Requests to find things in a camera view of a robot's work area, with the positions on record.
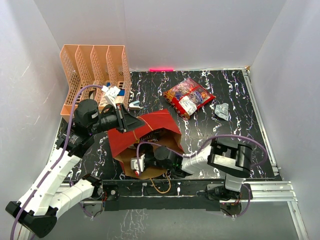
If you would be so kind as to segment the red paper bag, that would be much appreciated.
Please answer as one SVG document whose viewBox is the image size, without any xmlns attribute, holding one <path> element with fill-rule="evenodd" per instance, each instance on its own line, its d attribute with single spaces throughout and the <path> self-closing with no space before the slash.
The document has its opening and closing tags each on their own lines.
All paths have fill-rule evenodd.
<svg viewBox="0 0 320 240">
<path fill-rule="evenodd" d="M 156 153 L 158 149 L 163 150 L 165 147 L 170 149 L 174 154 L 183 155 L 185 152 L 181 145 L 182 133 L 173 119 L 171 113 L 167 109 L 154 111 L 151 113 L 138 116 L 145 122 L 145 125 L 133 131 L 121 133 L 116 129 L 107 132 L 109 146 L 112 157 L 120 163 L 120 166 L 127 177 L 138 180 L 153 180 L 162 175 L 166 175 L 168 171 L 173 172 L 176 163 L 165 163 L 164 160 L 157 160 Z M 143 135 L 160 130 L 162 135 L 156 142 L 137 142 Z M 131 159 L 139 158 L 139 149 L 141 145 L 152 145 L 154 156 L 159 169 L 149 168 L 143 171 L 140 176 L 136 176 L 131 169 Z"/>
</svg>

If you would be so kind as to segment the large red snack bag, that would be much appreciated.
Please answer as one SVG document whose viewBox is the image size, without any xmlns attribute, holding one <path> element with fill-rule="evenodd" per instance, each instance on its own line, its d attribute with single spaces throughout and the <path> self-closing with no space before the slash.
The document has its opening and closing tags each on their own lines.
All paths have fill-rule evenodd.
<svg viewBox="0 0 320 240">
<path fill-rule="evenodd" d="M 165 91 L 163 96 L 178 115 L 187 120 L 197 110 L 216 98 L 190 77 Z"/>
</svg>

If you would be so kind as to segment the silver snack packet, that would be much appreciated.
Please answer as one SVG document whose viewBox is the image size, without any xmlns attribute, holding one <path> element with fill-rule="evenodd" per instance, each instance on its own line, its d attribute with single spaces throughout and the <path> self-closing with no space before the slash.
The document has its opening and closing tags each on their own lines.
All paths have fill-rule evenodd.
<svg viewBox="0 0 320 240">
<path fill-rule="evenodd" d="M 214 109 L 214 113 L 221 119 L 229 121 L 229 104 L 222 103 L 217 104 Z"/>
</svg>

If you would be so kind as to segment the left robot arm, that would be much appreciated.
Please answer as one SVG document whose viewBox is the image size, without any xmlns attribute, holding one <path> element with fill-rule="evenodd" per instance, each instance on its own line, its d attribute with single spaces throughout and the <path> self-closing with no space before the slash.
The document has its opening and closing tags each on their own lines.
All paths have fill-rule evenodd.
<svg viewBox="0 0 320 240">
<path fill-rule="evenodd" d="M 102 181 L 88 173 L 67 190 L 57 194 L 71 169 L 94 144 L 96 134 L 112 129 L 120 133 L 134 131 L 144 122 L 131 115 L 122 103 L 108 104 L 102 111 L 93 99 L 78 103 L 66 131 L 56 141 L 56 153 L 30 189 L 18 201 L 10 201 L 5 210 L 38 238 L 47 236 L 57 220 L 82 200 L 99 199 Z"/>
</svg>

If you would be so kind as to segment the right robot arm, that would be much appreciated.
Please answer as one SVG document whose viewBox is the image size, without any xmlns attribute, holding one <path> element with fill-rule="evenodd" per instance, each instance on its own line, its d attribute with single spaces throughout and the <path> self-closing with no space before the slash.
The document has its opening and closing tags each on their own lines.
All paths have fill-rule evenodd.
<svg viewBox="0 0 320 240">
<path fill-rule="evenodd" d="M 202 170 L 218 169 L 225 173 L 223 185 L 208 187 L 209 199 L 239 202 L 241 189 L 251 174 L 252 146 L 239 141 L 213 139 L 204 148 L 192 154 L 181 154 L 166 146 L 140 145 L 142 152 L 130 160 L 130 168 L 140 176 L 151 167 L 166 169 L 180 178 Z"/>
</svg>

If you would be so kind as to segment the purple candy bar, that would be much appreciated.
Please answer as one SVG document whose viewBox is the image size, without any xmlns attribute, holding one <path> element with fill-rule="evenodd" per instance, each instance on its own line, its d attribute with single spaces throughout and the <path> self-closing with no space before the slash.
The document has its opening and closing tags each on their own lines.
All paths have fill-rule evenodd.
<svg viewBox="0 0 320 240">
<path fill-rule="evenodd" d="M 162 131 L 161 130 L 155 130 L 151 131 L 137 140 L 138 143 L 140 142 L 157 142 L 162 136 Z"/>
</svg>

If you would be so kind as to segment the small blue white stapler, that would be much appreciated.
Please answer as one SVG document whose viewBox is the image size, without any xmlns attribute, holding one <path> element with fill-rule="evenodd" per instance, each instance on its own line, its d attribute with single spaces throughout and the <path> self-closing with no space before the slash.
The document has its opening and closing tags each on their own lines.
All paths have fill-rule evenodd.
<svg viewBox="0 0 320 240">
<path fill-rule="evenodd" d="M 132 101 L 129 103 L 128 107 L 130 110 L 137 111 L 141 109 L 141 103 L 139 100 Z"/>
</svg>

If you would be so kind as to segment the pink marker strip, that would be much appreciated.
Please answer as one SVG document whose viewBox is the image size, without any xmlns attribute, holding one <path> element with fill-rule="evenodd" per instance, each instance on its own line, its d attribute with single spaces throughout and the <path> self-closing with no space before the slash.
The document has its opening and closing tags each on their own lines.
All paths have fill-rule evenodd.
<svg viewBox="0 0 320 240">
<path fill-rule="evenodd" d="M 174 69 L 171 67 L 154 67 L 149 69 L 150 72 L 173 72 Z"/>
</svg>

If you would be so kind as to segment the orange plastic file organizer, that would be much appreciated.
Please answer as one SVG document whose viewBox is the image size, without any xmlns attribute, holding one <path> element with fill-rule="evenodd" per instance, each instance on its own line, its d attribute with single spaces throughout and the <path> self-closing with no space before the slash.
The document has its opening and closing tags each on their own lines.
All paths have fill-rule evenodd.
<svg viewBox="0 0 320 240">
<path fill-rule="evenodd" d="M 88 85 L 118 87 L 116 103 L 129 107 L 132 79 L 124 45 L 65 44 L 60 60 L 68 83 L 68 94 L 60 115 L 68 122 L 77 93 Z"/>
</svg>

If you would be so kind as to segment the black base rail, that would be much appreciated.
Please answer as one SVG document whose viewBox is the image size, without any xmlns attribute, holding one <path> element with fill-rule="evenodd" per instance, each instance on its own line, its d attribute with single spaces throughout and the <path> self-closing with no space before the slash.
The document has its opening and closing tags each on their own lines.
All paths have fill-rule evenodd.
<svg viewBox="0 0 320 240">
<path fill-rule="evenodd" d="M 220 202 L 242 195 L 225 189 L 219 180 L 104 180 L 106 211 L 207 210 L 219 211 Z"/>
</svg>

